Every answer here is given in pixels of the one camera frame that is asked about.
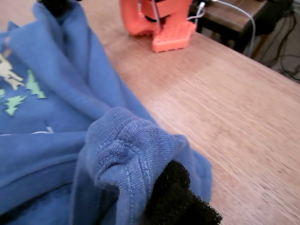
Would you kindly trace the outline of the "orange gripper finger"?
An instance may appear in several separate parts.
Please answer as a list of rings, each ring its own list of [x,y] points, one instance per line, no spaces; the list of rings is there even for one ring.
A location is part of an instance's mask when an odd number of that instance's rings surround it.
[[[62,16],[73,9],[73,3],[81,0],[38,0],[53,16]]]

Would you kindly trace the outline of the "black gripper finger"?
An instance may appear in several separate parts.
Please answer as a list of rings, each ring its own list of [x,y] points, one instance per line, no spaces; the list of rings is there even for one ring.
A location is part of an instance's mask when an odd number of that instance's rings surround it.
[[[223,217],[190,190],[185,167],[172,160],[155,182],[143,225],[219,225]]]

